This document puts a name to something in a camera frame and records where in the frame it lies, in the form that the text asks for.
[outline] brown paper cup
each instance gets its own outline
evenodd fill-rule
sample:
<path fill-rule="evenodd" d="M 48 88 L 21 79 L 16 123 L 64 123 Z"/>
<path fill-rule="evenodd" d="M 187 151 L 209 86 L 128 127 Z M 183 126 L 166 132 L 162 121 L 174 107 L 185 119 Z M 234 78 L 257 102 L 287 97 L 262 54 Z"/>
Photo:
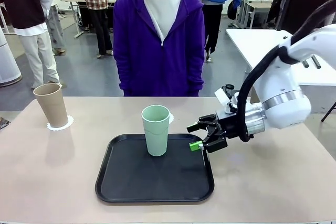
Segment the brown paper cup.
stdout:
<path fill-rule="evenodd" d="M 34 90 L 34 95 L 51 127 L 60 128 L 68 123 L 67 110 L 65 109 L 60 85 L 42 85 Z"/>

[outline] black pants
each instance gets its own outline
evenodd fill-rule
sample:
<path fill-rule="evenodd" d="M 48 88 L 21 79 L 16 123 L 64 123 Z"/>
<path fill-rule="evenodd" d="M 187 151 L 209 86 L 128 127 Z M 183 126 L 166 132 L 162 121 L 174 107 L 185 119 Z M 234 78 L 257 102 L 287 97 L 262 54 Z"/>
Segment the black pants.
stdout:
<path fill-rule="evenodd" d="M 99 54 L 106 55 L 106 50 L 113 49 L 106 15 L 107 9 L 104 10 L 90 9 L 89 11 L 92 23 L 96 29 Z"/>
<path fill-rule="evenodd" d="M 205 51 L 213 53 L 217 45 L 219 26 L 221 24 L 223 5 L 204 5 Z"/>

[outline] table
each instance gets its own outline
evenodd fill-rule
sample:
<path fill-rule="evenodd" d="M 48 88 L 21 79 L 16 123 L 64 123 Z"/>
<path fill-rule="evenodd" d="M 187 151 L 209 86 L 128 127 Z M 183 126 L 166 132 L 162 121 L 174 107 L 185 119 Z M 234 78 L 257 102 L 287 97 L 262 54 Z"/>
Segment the table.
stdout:
<path fill-rule="evenodd" d="M 237 12 L 234 24 L 238 28 L 247 28 L 249 17 L 251 17 L 250 29 L 252 29 L 256 13 L 268 13 L 273 0 L 241 0 L 239 12 Z"/>
<path fill-rule="evenodd" d="M 76 29 L 77 29 L 77 34 L 75 35 L 75 39 L 77 39 L 79 36 L 81 36 L 84 31 L 80 30 L 79 26 L 78 26 L 78 19 L 77 19 L 77 16 L 76 16 L 76 12 L 74 10 L 74 5 L 72 4 L 73 2 L 86 2 L 85 0 L 61 0 L 62 2 L 69 2 L 70 3 L 70 7 L 71 7 L 71 11 L 72 11 L 72 14 L 74 16 L 74 21 L 75 21 L 75 25 L 76 25 Z M 109 4 L 113 4 L 115 3 L 117 0 L 109 0 Z"/>
<path fill-rule="evenodd" d="M 283 42 L 284 37 L 291 37 L 291 34 L 284 30 L 227 29 L 226 32 L 251 69 L 255 68 L 273 47 Z M 307 60 L 309 68 L 305 68 L 301 63 L 292 66 L 296 81 L 300 85 L 336 86 L 336 71 L 321 57 L 316 58 L 321 69 L 317 69 L 311 59 Z"/>
<path fill-rule="evenodd" d="M 260 133 L 209 155 L 212 196 L 198 204 L 109 205 L 95 193 L 108 143 L 142 133 L 141 111 L 167 106 L 170 133 L 214 113 L 216 98 L 69 98 L 75 119 L 51 132 L 36 100 L 0 131 L 0 219 L 40 224 L 130 222 L 317 223 L 336 220 L 336 162 L 305 125 Z M 205 136 L 204 131 L 195 133 Z"/>
<path fill-rule="evenodd" d="M 5 34 L 5 35 L 13 35 L 13 34 L 15 34 L 15 33 L 11 33 L 11 32 L 9 32 L 8 27 L 7 27 L 7 24 L 6 24 L 6 20 L 5 20 L 5 17 L 4 17 L 4 14 L 3 14 L 1 8 L 5 8 L 4 3 L 0 3 L 0 18 L 1 18 L 2 24 L 4 25 L 4 30 L 5 30 L 4 34 Z"/>

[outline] green plastic cup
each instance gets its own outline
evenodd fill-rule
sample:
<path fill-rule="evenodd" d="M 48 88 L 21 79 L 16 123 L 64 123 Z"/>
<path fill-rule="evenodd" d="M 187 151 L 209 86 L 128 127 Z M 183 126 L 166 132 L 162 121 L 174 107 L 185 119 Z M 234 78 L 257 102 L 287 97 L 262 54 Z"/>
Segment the green plastic cup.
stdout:
<path fill-rule="evenodd" d="M 169 109 L 161 105 L 152 105 L 145 108 L 141 116 L 149 154 L 155 157 L 162 156 L 167 151 Z"/>

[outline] white table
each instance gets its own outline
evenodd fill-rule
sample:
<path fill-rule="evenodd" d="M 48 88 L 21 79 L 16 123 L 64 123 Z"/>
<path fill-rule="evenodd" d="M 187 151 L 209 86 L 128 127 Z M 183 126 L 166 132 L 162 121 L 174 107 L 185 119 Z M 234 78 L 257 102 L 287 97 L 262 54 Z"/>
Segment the white table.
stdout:
<path fill-rule="evenodd" d="M 76 16 L 76 12 L 74 10 L 74 4 L 72 4 L 73 2 L 78 3 L 78 2 L 86 2 L 85 0 L 61 0 L 62 2 L 69 2 L 70 3 L 70 7 L 71 7 L 71 11 L 72 14 L 74 16 L 74 21 L 75 21 L 75 25 L 76 25 L 76 29 L 77 29 L 77 34 L 75 35 L 75 39 L 77 39 L 79 36 L 81 36 L 84 31 L 81 31 L 79 26 L 78 26 L 78 19 Z M 116 0 L 109 0 L 109 8 L 113 8 L 113 4 L 116 2 Z"/>
<path fill-rule="evenodd" d="M 262 58 L 276 45 L 290 37 L 287 31 L 257 29 L 227 29 L 233 43 L 251 69 L 255 68 Z M 336 71 L 321 57 L 316 56 L 321 69 L 317 69 L 311 59 L 307 60 L 309 68 L 301 63 L 292 66 L 296 81 L 300 85 L 336 86 Z"/>

